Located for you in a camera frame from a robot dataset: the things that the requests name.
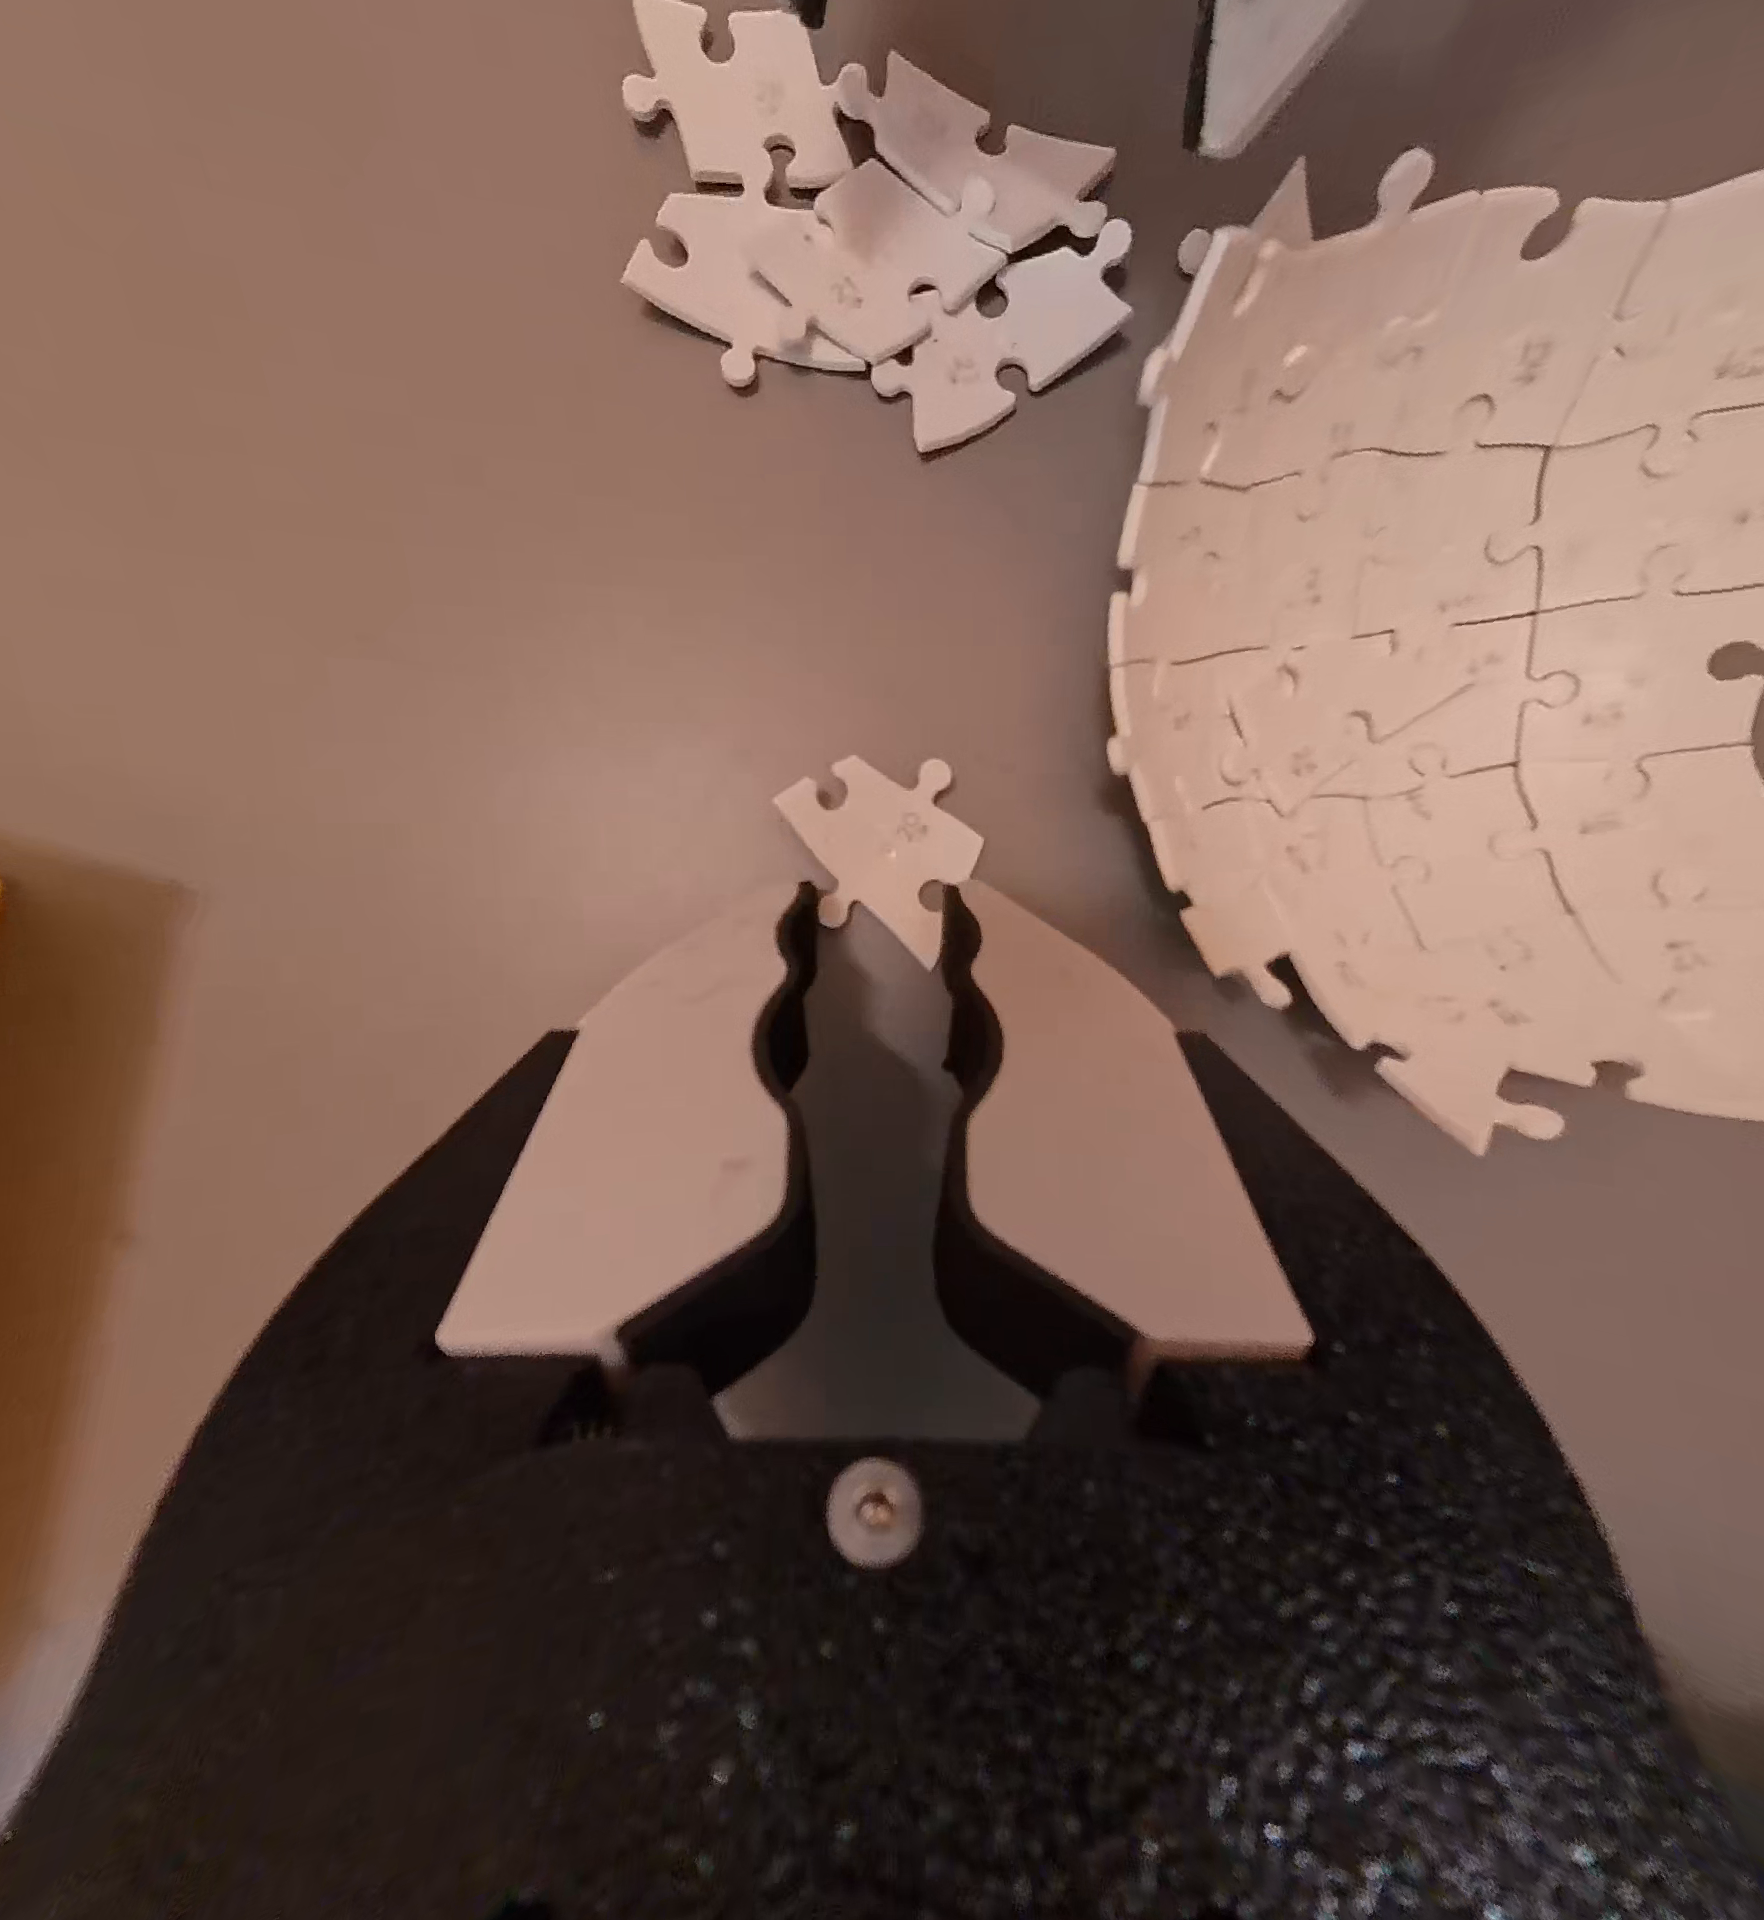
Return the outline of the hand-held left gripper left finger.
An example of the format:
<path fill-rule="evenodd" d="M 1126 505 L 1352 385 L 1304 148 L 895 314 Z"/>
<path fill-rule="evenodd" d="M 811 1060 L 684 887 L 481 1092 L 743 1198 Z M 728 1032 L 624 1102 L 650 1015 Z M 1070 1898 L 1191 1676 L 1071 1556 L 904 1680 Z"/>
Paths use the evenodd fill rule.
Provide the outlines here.
<path fill-rule="evenodd" d="M 766 884 L 657 948 L 576 1028 L 433 1332 L 456 1359 L 749 1375 L 816 1295 L 793 1092 L 817 889 Z"/>

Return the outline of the partly built white puzzle ball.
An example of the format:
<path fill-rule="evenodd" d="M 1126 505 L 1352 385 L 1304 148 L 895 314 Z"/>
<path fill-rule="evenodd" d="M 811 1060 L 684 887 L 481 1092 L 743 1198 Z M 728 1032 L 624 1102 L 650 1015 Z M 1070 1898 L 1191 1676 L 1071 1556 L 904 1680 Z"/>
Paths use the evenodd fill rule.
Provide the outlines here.
<path fill-rule="evenodd" d="M 1431 173 L 1181 241 L 1110 765 L 1207 970 L 1470 1152 L 1607 1065 L 1764 1125 L 1764 168 L 1536 254 L 1551 190 Z"/>

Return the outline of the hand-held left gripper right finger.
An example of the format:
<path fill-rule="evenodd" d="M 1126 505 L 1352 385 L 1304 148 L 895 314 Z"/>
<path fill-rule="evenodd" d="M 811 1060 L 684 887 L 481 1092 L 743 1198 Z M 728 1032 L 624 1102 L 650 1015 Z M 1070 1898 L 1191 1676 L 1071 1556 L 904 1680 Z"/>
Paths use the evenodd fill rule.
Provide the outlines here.
<path fill-rule="evenodd" d="M 935 1214 L 953 1334 L 1036 1400 L 1102 1373 L 1304 1361 L 1310 1319 L 1178 1028 L 1110 962 L 972 877 L 942 899 L 957 1103 Z"/>

